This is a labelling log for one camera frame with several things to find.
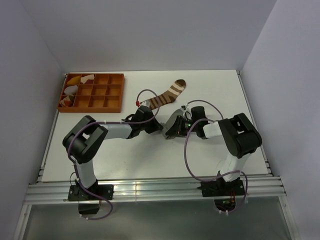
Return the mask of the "grey sock with black stripes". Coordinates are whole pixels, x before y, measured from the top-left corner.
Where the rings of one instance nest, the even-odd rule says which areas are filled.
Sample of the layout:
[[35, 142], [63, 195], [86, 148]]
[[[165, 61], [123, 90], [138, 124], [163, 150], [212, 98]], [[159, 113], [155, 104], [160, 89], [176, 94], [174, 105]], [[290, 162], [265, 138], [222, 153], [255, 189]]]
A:
[[172, 115], [169, 117], [166, 123], [162, 123], [163, 125], [163, 130], [161, 131], [163, 137], [165, 140], [169, 140], [165, 138], [165, 133], [167, 130], [169, 130], [173, 124], [175, 123], [176, 120], [181, 120], [182, 121], [182, 126], [181, 126], [181, 137], [176, 137], [176, 138], [185, 138], [186, 137], [186, 128], [185, 128], [185, 123], [186, 119], [182, 116], [182, 111], [179, 109], [175, 110]]

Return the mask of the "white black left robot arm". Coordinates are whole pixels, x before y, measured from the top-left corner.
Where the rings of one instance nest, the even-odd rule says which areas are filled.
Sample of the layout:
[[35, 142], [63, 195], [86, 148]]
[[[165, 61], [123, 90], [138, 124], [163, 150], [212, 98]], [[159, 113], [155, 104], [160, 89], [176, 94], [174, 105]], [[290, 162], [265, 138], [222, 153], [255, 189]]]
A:
[[86, 200], [91, 200], [98, 193], [93, 158], [103, 141], [129, 140], [137, 137], [140, 132], [151, 134], [162, 129], [163, 126], [156, 120], [152, 110], [144, 105], [119, 122], [96, 121], [90, 115], [84, 116], [62, 141], [69, 159], [74, 164], [80, 185], [79, 194]]

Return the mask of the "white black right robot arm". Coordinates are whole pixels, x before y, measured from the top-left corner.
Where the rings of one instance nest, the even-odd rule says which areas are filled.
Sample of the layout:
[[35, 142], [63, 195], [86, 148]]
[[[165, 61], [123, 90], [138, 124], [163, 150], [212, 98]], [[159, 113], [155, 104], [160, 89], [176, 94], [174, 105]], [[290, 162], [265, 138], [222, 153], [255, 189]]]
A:
[[218, 171], [222, 179], [216, 183], [216, 189], [222, 195], [233, 190], [233, 181], [240, 177], [249, 156], [262, 145], [261, 135], [244, 113], [211, 121], [207, 118], [203, 106], [191, 109], [182, 106], [174, 111], [162, 126], [162, 134], [166, 140], [186, 138], [192, 132], [203, 140], [223, 137], [228, 154]]

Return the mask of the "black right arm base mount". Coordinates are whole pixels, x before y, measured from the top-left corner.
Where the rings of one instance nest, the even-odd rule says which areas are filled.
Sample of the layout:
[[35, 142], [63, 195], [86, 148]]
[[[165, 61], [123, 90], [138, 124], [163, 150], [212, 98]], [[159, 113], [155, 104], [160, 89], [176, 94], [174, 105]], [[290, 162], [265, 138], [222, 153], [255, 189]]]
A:
[[204, 198], [225, 197], [214, 200], [215, 207], [222, 212], [234, 210], [236, 197], [245, 195], [245, 186], [240, 177], [228, 182], [223, 178], [208, 182], [202, 181], [197, 189], [201, 191]]

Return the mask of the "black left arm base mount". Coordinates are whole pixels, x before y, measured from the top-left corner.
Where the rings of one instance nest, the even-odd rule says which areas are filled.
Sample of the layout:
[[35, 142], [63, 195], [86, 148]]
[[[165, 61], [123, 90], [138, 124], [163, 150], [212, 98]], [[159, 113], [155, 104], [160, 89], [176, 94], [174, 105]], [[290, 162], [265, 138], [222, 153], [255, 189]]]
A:
[[99, 197], [87, 193], [77, 182], [69, 187], [67, 197], [69, 202], [78, 202], [78, 213], [83, 217], [92, 217], [98, 213], [101, 206], [101, 198], [108, 201], [112, 200], [114, 186], [112, 184], [95, 183], [88, 190]]

